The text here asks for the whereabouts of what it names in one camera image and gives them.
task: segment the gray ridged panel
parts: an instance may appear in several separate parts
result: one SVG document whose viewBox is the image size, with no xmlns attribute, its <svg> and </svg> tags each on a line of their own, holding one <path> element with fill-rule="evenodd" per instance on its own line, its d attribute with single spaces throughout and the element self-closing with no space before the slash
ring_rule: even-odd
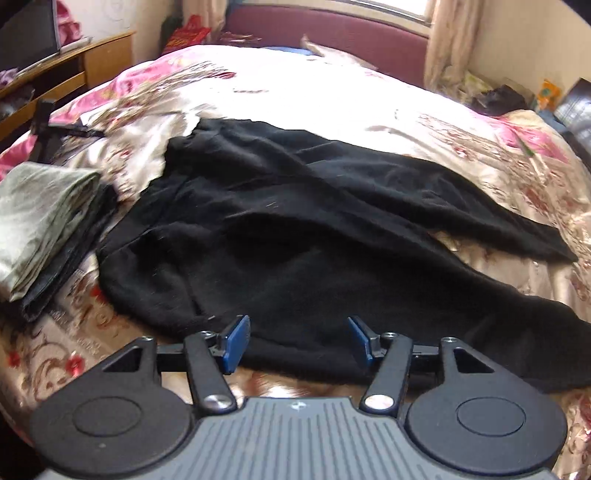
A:
<svg viewBox="0 0 591 480">
<path fill-rule="evenodd" d="M 65 477 L 47 472 L 43 480 Z M 208 417 L 189 445 L 141 480 L 451 480 L 474 478 L 427 459 L 396 421 L 348 398 L 251 398 Z M 549 471 L 532 480 L 556 480 Z"/>
</svg>

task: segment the blue gripper pad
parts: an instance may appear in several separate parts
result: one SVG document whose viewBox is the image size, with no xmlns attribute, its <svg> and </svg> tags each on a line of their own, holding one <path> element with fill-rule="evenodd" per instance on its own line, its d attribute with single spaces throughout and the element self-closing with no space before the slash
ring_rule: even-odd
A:
<svg viewBox="0 0 591 480">
<path fill-rule="evenodd" d="M 351 317 L 347 320 L 349 322 L 352 342 L 354 344 L 351 352 L 355 356 L 357 364 L 368 370 L 374 362 L 374 356 L 371 354 L 369 340 Z"/>
<path fill-rule="evenodd" d="M 222 370 L 225 375 L 234 373 L 250 338 L 251 320 L 248 315 L 245 315 L 226 341 L 226 352 L 222 356 Z"/>
</svg>

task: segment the wooden cabinet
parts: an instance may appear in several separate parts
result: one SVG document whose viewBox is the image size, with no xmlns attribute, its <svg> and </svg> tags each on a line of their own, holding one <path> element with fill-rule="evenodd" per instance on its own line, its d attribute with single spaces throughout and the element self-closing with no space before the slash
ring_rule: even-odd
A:
<svg viewBox="0 0 591 480">
<path fill-rule="evenodd" d="M 64 103 L 130 68 L 133 65 L 133 34 L 123 33 L 64 53 L 0 89 L 0 101 L 25 85 L 35 89 L 31 102 L 0 121 L 0 152 L 26 131 L 39 98 Z"/>
<path fill-rule="evenodd" d="M 133 64 L 131 36 L 117 38 L 84 53 L 86 84 L 94 88 Z"/>
</svg>

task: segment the television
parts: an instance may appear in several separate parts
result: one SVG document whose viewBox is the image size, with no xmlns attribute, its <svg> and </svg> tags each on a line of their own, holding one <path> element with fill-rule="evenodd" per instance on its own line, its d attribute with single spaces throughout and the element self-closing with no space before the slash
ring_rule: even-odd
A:
<svg viewBox="0 0 591 480">
<path fill-rule="evenodd" d="M 0 72 L 59 53 L 56 12 L 56 0 L 0 0 Z"/>
</svg>

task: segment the window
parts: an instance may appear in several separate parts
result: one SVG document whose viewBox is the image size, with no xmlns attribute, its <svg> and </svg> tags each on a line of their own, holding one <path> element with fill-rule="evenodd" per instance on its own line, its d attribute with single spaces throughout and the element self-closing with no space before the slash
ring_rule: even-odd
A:
<svg viewBox="0 0 591 480">
<path fill-rule="evenodd" d="M 363 5 L 387 11 L 400 17 L 416 20 L 423 24 L 431 23 L 436 0 L 346 0 L 349 3 Z"/>
</svg>

